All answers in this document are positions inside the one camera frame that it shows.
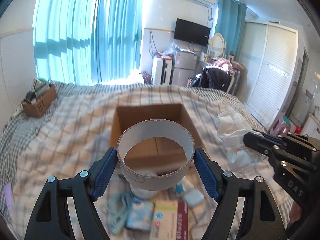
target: bed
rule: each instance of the bed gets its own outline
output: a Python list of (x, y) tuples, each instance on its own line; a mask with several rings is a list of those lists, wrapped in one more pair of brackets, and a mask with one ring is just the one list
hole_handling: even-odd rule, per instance
[[(27, 117), (18, 109), (10, 118), (0, 139), (0, 209), (10, 230), (17, 239), (23, 239), (33, 206), (49, 176), (65, 179), (88, 169), (108, 149), (108, 138), (115, 107), (118, 105), (150, 105), (182, 103), (196, 124), (209, 157), (223, 170), (230, 170), (226, 159), (227, 149), (217, 136), (214, 118), (226, 110), (240, 112), (253, 129), (263, 127), (232, 95), (219, 90), (185, 87), (152, 87), (149, 85), (76, 86), (53, 82), (58, 98), (46, 114), (39, 119)], [(253, 179), (262, 176), (276, 200), (284, 225), (288, 223), (293, 200), (273, 181), (273, 169), (268, 160), (261, 160), (240, 170), (238, 177)], [(205, 201), (189, 211), (189, 239), (201, 239), (217, 203), (210, 198), (195, 168), (187, 174), (196, 188), (202, 191)], [(12, 184), (13, 199), (7, 205), (5, 185)], [(119, 236), (109, 232), (108, 200), (114, 194), (128, 191), (124, 178), (112, 179), (103, 197), (95, 203), (100, 219), (110, 239), (148, 239), (149, 234), (124, 229)], [(160, 192), (155, 199), (172, 200), (172, 190)], [(238, 201), (236, 215), (229, 234), (235, 239), (242, 215), (244, 199)], [(68, 200), (70, 218), (76, 239), (83, 239), (73, 201)]]

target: pink stool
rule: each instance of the pink stool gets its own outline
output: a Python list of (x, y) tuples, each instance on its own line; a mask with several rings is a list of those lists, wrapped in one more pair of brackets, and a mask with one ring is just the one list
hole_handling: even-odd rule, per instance
[(291, 122), (286, 116), (282, 116), (270, 130), (270, 134), (277, 136), (279, 134), (287, 134), (290, 131)]

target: red object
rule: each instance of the red object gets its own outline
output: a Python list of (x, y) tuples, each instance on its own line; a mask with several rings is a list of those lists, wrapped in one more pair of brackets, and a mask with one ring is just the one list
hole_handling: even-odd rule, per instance
[(301, 133), (301, 127), (297, 126), (296, 130), (294, 131), (294, 133), (300, 134)]

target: purple paper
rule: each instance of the purple paper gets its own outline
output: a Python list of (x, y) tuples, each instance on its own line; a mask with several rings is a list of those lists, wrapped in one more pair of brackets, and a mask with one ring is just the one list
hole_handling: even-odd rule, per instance
[(8, 210), (9, 210), (9, 212), (11, 212), (13, 195), (12, 195), (12, 189), (11, 189), (10, 182), (4, 186), (4, 197), (5, 197), (5, 201), (7, 203)]

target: screw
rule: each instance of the screw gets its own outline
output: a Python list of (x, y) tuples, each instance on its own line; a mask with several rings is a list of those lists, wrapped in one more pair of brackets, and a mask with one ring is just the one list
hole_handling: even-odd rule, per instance
[(226, 177), (231, 177), (232, 176), (232, 172), (231, 171), (224, 171), (223, 175)]
[(262, 183), (264, 181), (263, 177), (256, 177), (256, 181)]
[(55, 181), (55, 177), (54, 176), (50, 176), (49, 178), (48, 178), (48, 182), (54, 182)]
[(88, 171), (81, 171), (80, 172), (80, 177), (86, 177), (86, 176), (88, 176), (88, 174), (89, 174), (89, 172)]

